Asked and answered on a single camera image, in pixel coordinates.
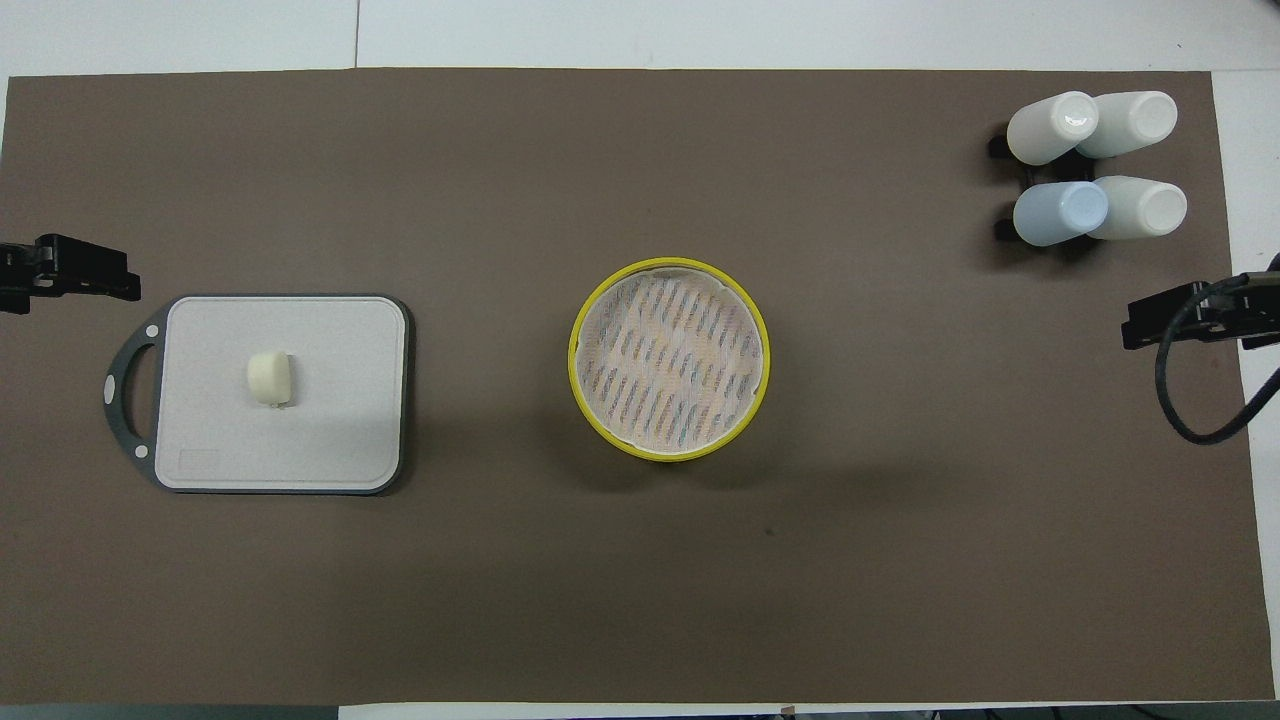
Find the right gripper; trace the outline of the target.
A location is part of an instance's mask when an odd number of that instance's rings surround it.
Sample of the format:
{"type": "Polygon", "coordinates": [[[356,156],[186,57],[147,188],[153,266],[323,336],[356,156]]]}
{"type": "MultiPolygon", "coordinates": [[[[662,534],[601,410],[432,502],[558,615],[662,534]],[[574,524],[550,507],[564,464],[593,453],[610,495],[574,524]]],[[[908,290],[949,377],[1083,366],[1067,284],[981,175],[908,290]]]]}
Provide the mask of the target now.
{"type": "Polygon", "coordinates": [[[1138,350],[1170,342],[1202,343],[1238,340],[1244,350],[1279,343],[1279,286],[1245,284],[1212,296],[1211,320],[1170,323],[1174,315],[1208,283],[1185,283],[1128,304],[1123,346],[1138,350]]]}

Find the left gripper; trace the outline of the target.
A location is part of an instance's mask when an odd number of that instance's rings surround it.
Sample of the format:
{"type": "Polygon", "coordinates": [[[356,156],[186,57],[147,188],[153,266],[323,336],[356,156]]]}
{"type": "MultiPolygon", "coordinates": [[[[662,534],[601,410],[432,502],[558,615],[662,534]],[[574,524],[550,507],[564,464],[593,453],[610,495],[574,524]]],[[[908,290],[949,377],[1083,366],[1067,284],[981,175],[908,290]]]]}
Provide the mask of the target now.
{"type": "MultiPolygon", "coordinates": [[[[42,273],[128,273],[127,254],[64,234],[42,234],[38,245],[1,243],[1,311],[29,314],[35,283],[42,273]]],[[[41,297],[69,293],[141,300],[137,274],[40,277],[41,297]]]]}

